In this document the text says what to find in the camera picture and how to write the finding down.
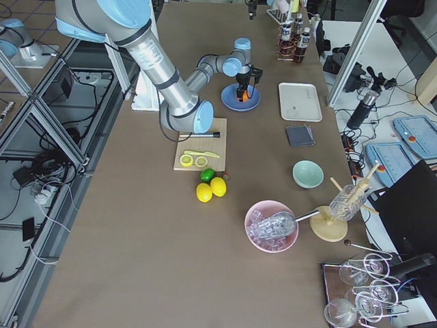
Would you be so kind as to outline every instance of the blue plate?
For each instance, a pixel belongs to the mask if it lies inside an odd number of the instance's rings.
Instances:
[[[237,87],[238,83],[235,83],[228,85],[223,89],[221,92],[221,101],[223,101],[223,104],[233,111],[250,111],[251,109],[254,109],[261,100],[259,91],[256,89],[254,90],[252,85],[248,86],[247,91],[251,98],[247,101],[240,102],[237,99]]]

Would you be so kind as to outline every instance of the wooden cutting board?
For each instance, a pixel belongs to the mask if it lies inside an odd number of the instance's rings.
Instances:
[[[226,119],[214,118],[212,126],[208,131],[220,132],[220,138],[189,138],[186,141],[178,143],[176,148],[175,163],[173,165],[174,170],[178,171],[203,171],[207,167],[211,167],[216,172],[225,171],[226,164]],[[197,167],[195,164],[190,167],[183,167],[180,164],[180,157],[184,154],[185,150],[194,150],[197,152],[215,152],[220,155],[219,159],[215,157],[207,156],[208,164],[205,167]]]

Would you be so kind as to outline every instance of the power strip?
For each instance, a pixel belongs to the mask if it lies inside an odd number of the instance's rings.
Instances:
[[[348,137],[347,135],[340,134],[340,137],[346,156],[350,158],[350,156],[348,156],[348,153],[355,151],[354,142],[352,138]],[[354,180],[363,177],[363,172],[361,171],[360,163],[358,161],[348,159],[348,166],[350,175]]]

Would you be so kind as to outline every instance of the black chair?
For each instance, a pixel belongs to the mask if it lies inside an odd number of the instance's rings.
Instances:
[[[380,17],[385,20],[383,24],[398,48],[401,46],[402,40],[395,33],[395,30],[401,31],[402,36],[405,36],[406,30],[403,27],[390,24],[390,17],[419,17],[424,11],[425,0],[388,0],[386,2]]]

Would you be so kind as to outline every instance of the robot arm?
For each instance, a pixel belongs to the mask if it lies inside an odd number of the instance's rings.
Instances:
[[[0,23],[0,50],[8,58],[20,53],[26,62],[37,60],[42,49],[29,35],[25,25],[19,19],[11,18]]]
[[[214,113],[211,103],[201,101],[197,92],[215,72],[236,76],[248,66],[250,41],[236,42],[229,56],[203,58],[185,83],[152,33],[150,14],[149,0],[56,0],[61,33],[101,43],[107,34],[127,49],[165,97],[160,110],[162,123],[175,131],[204,133],[211,127]]]

